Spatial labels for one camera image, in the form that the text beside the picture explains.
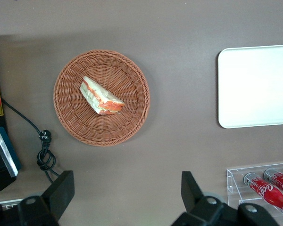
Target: bottle label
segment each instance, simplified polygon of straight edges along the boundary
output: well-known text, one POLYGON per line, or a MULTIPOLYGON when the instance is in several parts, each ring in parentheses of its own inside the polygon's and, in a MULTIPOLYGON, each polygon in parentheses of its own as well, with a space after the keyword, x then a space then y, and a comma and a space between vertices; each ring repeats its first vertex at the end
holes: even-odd
POLYGON ((251 180, 250 187, 251 189, 256 191, 262 198, 267 191, 272 191, 274 188, 272 185, 258 177, 251 180))
POLYGON ((280 172, 275 173, 271 178, 272 184, 276 185, 283 190, 283 174, 280 172))

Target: bread slice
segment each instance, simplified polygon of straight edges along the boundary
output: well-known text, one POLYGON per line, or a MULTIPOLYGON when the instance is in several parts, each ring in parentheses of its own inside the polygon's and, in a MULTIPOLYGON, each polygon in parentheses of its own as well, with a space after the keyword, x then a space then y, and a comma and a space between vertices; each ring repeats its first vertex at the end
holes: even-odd
POLYGON ((84 76, 80 91, 97 114, 116 114, 124 107, 124 102, 105 90, 94 80, 84 76))

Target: blue object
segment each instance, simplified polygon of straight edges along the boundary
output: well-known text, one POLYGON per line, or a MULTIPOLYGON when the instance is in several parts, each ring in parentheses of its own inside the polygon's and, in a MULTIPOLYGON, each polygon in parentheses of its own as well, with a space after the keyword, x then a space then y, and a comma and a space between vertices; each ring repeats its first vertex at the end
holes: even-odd
POLYGON ((14 150, 14 147, 11 144, 10 139, 9 139, 9 137, 8 137, 6 131, 3 127, 0 127, 0 134, 1 134, 1 136, 4 140, 4 142, 5 142, 6 147, 8 148, 9 154, 12 157, 17 170, 20 170, 21 169, 21 163, 20 163, 20 161, 19 161, 19 159, 16 155, 16 152, 14 150))

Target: gray table surface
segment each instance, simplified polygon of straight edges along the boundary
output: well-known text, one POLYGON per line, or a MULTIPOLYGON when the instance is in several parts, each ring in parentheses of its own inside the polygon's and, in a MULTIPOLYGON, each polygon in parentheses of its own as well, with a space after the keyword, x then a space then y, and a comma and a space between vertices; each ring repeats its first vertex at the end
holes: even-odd
MULTIPOLYGON (((167 226, 183 211, 181 172, 226 198, 226 168, 283 161, 283 125, 224 129, 217 120, 218 53, 283 44, 283 0, 0 0, 2 96, 53 134, 57 170, 75 173, 63 226, 167 226), (79 142, 60 124, 53 87, 91 49, 133 60, 151 105, 140 131, 113 147, 79 142)), ((5 108, 23 169, 0 200, 49 185, 34 129, 5 108)))

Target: round woven basket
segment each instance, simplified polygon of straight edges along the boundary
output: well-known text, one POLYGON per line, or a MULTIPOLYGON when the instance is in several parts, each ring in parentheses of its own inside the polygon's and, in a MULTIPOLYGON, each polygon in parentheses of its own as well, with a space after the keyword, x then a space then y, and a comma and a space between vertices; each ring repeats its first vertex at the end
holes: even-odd
POLYGON ((149 87, 139 67, 124 55, 91 50, 72 59, 59 74, 54 106, 64 128, 76 139, 95 146, 112 146, 132 137, 145 122, 149 87), (98 115, 83 97, 80 86, 87 76, 120 98, 120 114, 98 115))

